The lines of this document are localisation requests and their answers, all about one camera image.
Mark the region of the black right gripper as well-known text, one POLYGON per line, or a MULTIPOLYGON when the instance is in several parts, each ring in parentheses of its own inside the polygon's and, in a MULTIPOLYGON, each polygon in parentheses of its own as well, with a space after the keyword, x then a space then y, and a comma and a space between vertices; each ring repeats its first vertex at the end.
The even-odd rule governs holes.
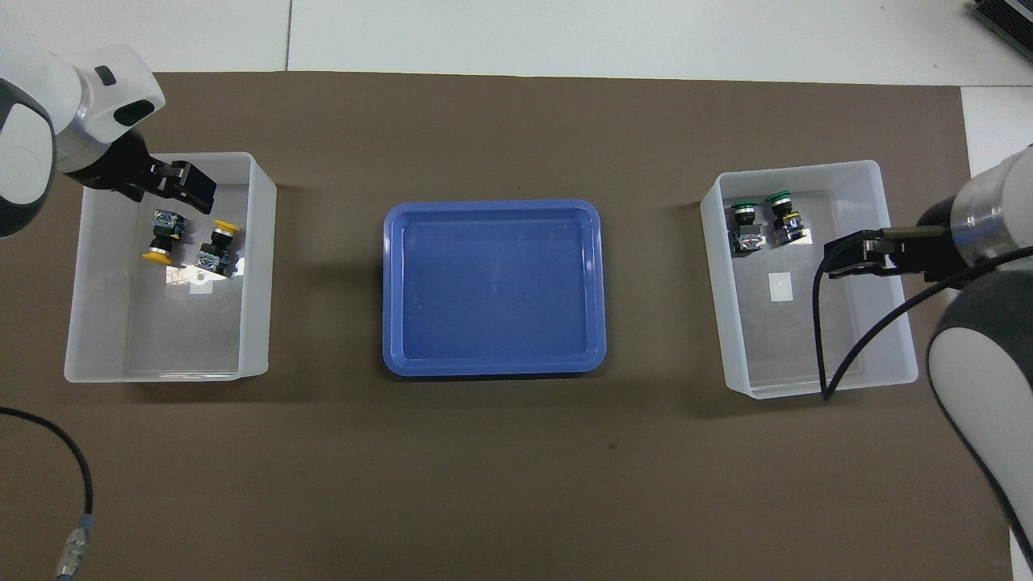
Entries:
POLYGON ((862 230, 824 244, 824 275, 831 280, 851 276, 878 277, 920 274, 927 283, 941 282, 969 268, 956 247, 951 231, 954 198, 934 203, 913 227, 893 227, 889 243, 882 230, 862 230))

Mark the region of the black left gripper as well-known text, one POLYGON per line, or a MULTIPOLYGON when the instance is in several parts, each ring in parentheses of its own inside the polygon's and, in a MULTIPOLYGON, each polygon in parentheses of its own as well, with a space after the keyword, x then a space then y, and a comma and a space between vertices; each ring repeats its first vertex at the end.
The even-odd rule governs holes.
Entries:
POLYGON ((144 194, 181 198, 204 215, 211 214, 217 189, 216 182, 189 161, 155 161, 136 129, 115 140, 96 162, 84 169, 84 185, 137 203, 144 194))

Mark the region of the yellow mushroom push button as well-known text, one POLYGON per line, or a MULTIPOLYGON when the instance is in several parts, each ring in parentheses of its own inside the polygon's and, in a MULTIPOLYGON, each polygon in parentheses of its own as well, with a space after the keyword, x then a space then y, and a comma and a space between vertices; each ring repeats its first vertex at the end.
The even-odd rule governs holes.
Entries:
POLYGON ((230 278, 234 272, 232 244, 242 228, 221 219, 214 219, 211 224, 210 240, 200 244, 193 265, 206 273, 230 278))
POLYGON ((153 238, 140 256, 146 261, 169 267, 173 265, 174 250, 183 239, 186 218, 177 212, 157 209, 153 213, 153 238))

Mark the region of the green push button yellow clip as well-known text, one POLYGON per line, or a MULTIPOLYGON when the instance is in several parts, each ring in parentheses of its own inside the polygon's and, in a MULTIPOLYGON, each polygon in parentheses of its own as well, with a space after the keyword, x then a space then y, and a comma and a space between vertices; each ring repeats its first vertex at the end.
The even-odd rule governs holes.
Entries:
POLYGON ((785 246, 803 241, 810 236, 803 217, 793 205, 790 190, 782 190, 768 195, 765 203, 770 207, 772 217, 772 234, 779 246, 785 246))

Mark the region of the green push button switch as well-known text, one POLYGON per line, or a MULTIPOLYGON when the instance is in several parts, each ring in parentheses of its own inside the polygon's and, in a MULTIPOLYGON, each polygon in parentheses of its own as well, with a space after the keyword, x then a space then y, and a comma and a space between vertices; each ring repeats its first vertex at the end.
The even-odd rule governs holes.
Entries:
POLYGON ((733 255, 749 255, 758 253, 765 245, 763 225, 757 224, 757 207, 759 202, 741 201, 730 206, 733 216, 733 230, 730 233, 730 245, 733 255))

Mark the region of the translucent white plastic box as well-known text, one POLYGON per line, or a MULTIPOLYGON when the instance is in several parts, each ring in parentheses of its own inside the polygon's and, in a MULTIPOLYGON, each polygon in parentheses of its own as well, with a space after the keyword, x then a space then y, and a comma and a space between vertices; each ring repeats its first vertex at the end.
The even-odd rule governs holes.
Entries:
POLYGON ((860 230, 890 224, 880 165, 845 161, 800 169, 721 173, 701 201, 705 249, 726 385, 755 399, 816 394, 812 287, 824 244, 860 230), (809 238, 779 246, 768 195, 790 190, 809 238), (759 202, 765 245, 733 255, 730 206, 759 202), (794 300, 774 303, 768 273, 790 272, 794 300))
POLYGON ((210 215, 171 198, 139 203, 82 191, 64 376, 70 383, 210 383, 265 373, 270 344, 276 186, 251 154, 166 153, 217 184, 210 215), (173 265, 143 258, 157 209, 183 215, 173 265), (189 294, 194 259, 214 219, 241 227, 230 278, 209 274, 210 295, 189 294))

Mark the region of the black finned device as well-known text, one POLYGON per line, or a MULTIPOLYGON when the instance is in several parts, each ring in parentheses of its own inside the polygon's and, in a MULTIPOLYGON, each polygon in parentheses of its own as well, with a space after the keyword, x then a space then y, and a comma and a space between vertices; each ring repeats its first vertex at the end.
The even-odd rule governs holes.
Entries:
POLYGON ((1033 45, 1033 0, 973 0, 972 11, 1000 36, 1033 45))

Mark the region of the blue plastic tray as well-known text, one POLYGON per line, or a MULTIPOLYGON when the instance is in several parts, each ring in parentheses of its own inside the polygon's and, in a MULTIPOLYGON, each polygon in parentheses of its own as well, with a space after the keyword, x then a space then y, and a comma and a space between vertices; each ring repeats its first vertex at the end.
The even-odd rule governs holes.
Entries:
POLYGON ((590 203, 400 203, 385 216, 392 373, 577 375, 606 354, 602 222, 590 203))

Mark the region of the brown table mat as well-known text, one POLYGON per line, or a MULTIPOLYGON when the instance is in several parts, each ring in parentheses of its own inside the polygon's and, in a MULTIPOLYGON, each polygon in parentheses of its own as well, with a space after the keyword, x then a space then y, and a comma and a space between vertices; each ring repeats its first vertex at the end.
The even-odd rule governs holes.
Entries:
POLYGON ((82 447, 80 578, 1011 581, 1010 536, 924 378, 758 401, 723 378, 700 201, 720 173, 871 159, 913 224, 970 176, 956 87, 165 74, 154 152, 278 187, 270 368, 63 375, 82 192, 0 240, 0 406, 82 447), (582 378, 405 380, 381 356, 385 214, 583 198, 608 354, 582 378))

